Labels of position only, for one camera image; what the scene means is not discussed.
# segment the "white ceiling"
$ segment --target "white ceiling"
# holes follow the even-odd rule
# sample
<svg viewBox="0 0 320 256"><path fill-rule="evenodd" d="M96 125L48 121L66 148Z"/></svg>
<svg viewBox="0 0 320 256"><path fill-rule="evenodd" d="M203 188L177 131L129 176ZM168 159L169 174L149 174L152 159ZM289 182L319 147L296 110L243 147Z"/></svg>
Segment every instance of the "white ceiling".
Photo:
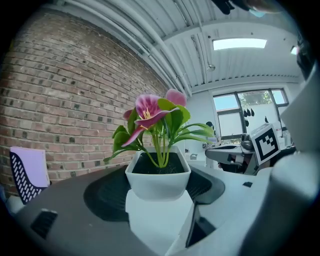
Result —
<svg viewBox="0 0 320 256"><path fill-rule="evenodd" d="M297 32L280 13L258 18L236 7L224 15L211 0L66 0L54 8L105 28L169 87L188 95L243 83L295 83L301 74L290 53ZM264 49L213 50L213 40L237 37L267 43Z"/></svg>

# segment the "window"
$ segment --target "window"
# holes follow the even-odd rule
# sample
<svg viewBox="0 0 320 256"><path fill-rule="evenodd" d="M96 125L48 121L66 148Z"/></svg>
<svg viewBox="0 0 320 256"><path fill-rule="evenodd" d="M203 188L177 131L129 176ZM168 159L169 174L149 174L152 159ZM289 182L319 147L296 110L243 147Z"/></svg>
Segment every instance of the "window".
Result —
<svg viewBox="0 0 320 256"><path fill-rule="evenodd" d="M215 97L213 99L216 111L234 110L239 108L234 94Z"/></svg>
<svg viewBox="0 0 320 256"><path fill-rule="evenodd" d="M276 104L285 104L286 100L283 95L282 90L272 90L273 97L275 99Z"/></svg>
<svg viewBox="0 0 320 256"><path fill-rule="evenodd" d="M224 139L221 141L221 145L240 144L240 143L241 143L241 138Z"/></svg>
<svg viewBox="0 0 320 256"><path fill-rule="evenodd" d="M218 118L222 137L243 133L240 113L221 114Z"/></svg>
<svg viewBox="0 0 320 256"><path fill-rule="evenodd" d="M218 115L220 135L223 144L241 138L266 122L279 129L279 136L286 131L280 114L287 108L288 100L282 89L235 92L213 97ZM286 132L286 146L290 142Z"/></svg>
<svg viewBox="0 0 320 256"><path fill-rule="evenodd" d="M255 38L229 38L213 41L213 50L230 48L265 48L267 40Z"/></svg>
<svg viewBox="0 0 320 256"><path fill-rule="evenodd" d="M268 90L243 92L238 93L238 96L243 109L246 132L248 134L265 124L266 121L270 124L279 121L277 110Z"/></svg>

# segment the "green leaf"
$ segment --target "green leaf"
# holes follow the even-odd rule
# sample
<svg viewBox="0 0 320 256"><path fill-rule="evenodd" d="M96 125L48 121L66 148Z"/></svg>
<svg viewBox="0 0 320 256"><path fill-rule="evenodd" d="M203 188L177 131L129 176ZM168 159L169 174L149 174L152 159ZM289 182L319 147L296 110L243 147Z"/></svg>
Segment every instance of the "green leaf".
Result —
<svg viewBox="0 0 320 256"><path fill-rule="evenodd" d="M129 116L129 120L128 120L128 131L129 131L129 134L131 135L135 129L136 129L136 124L135 124L135 121L137 120L138 118L138 113L136 111L136 108L134 108Z"/></svg>
<svg viewBox="0 0 320 256"><path fill-rule="evenodd" d="M120 151L114 153L112 156L103 159L103 161L105 162L105 164L107 164L112 158L115 158L117 155L119 155L119 154L121 154L122 152L125 152L125 151L128 151L128 149L120 150Z"/></svg>
<svg viewBox="0 0 320 256"><path fill-rule="evenodd" d="M196 137L196 136L191 136L189 134L185 134L185 135L180 135L178 137L176 137L174 139L174 143L177 143L179 141L183 141L183 140L194 140L194 141L200 141L200 142L206 142L206 143L212 143L211 141L207 140L207 139L204 139L204 138L199 138L199 137Z"/></svg>
<svg viewBox="0 0 320 256"><path fill-rule="evenodd" d="M212 132L208 132L207 130L204 130L204 129L191 130L191 131L188 130L188 129L184 129L183 133L181 133L180 135L186 135L186 134L194 134L194 135L212 137L213 136L213 130L212 130Z"/></svg>
<svg viewBox="0 0 320 256"><path fill-rule="evenodd" d="M173 110L177 107L175 104L173 104L170 100L167 100L166 98L158 99L158 106L161 110Z"/></svg>
<svg viewBox="0 0 320 256"><path fill-rule="evenodd" d="M164 117L166 125L168 127L169 132L167 132L169 134L169 136L172 135L172 116L171 113L168 113L165 115Z"/></svg>
<svg viewBox="0 0 320 256"><path fill-rule="evenodd" d="M182 115L183 115L182 124L184 124L191 118L190 112L184 106L177 105L177 107L182 111Z"/></svg>
<svg viewBox="0 0 320 256"><path fill-rule="evenodd" d="M122 147L122 145L126 143L129 140L129 138L130 138L129 133L124 131L118 132L114 137L113 153L119 150L124 150L124 149L138 151L139 148L135 145L136 141L132 142L131 144L125 147Z"/></svg>
<svg viewBox="0 0 320 256"><path fill-rule="evenodd" d="M179 132L181 132L182 130L184 130L184 129L188 128L188 127L191 127L191 126L199 126L199 127L203 128L204 130L208 131L209 133L213 133L214 132L214 130L211 127L209 127L208 125L203 124L203 123L199 123L199 122L198 123L188 124L188 125L186 125L184 127L181 127L179 129Z"/></svg>
<svg viewBox="0 0 320 256"><path fill-rule="evenodd" d="M162 132L162 129L164 127L164 124L162 123L161 120L159 120L156 124L155 124L156 129L158 130L158 132Z"/></svg>
<svg viewBox="0 0 320 256"><path fill-rule="evenodd" d="M145 131L143 130L142 132L140 132L140 134L138 135L138 140L141 142L141 145L144 146L144 142L143 142L143 136L144 136Z"/></svg>
<svg viewBox="0 0 320 256"><path fill-rule="evenodd" d="M115 138L116 134L119 133L119 132L125 132L125 133L128 133L126 128L123 126L123 125L119 125L118 128L115 130L115 132L113 133L112 135L112 139Z"/></svg>
<svg viewBox="0 0 320 256"><path fill-rule="evenodd" d="M172 136L175 136L176 132L182 125L182 121L184 119L183 113L180 110L175 110L170 113L172 118Z"/></svg>

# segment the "ceiling light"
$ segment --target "ceiling light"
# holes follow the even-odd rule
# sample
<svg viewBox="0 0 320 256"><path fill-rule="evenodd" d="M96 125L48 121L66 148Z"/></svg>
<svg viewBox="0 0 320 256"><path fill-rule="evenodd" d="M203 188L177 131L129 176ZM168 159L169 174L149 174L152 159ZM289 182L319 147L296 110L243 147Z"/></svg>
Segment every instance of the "ceiling light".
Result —
<svg viewBox="0 0 320 256"><path fill-rule="evenodd" d="M265 48L267 40L255 38L230 38L213 41L213 49L222 50L229 48Z"/></svg>
<svg viewBox="0 0 320 256"><path fill-rule="evenodd" d="M296 46L292 47L291 54L297 55L298 54L298 47L296 47Z"/></svg>

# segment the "white panel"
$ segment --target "white panel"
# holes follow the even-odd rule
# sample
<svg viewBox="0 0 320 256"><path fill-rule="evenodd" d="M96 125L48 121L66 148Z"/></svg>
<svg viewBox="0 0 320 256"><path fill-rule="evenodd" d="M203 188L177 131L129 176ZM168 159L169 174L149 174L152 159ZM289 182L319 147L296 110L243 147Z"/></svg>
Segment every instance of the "white panel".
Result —
<svg viewBox="0 0 320 256"><path fill-rule="evenodd" d="M221 114L218 116L220 122L221 136L242 134L242 123L239 113Z"/></svg>

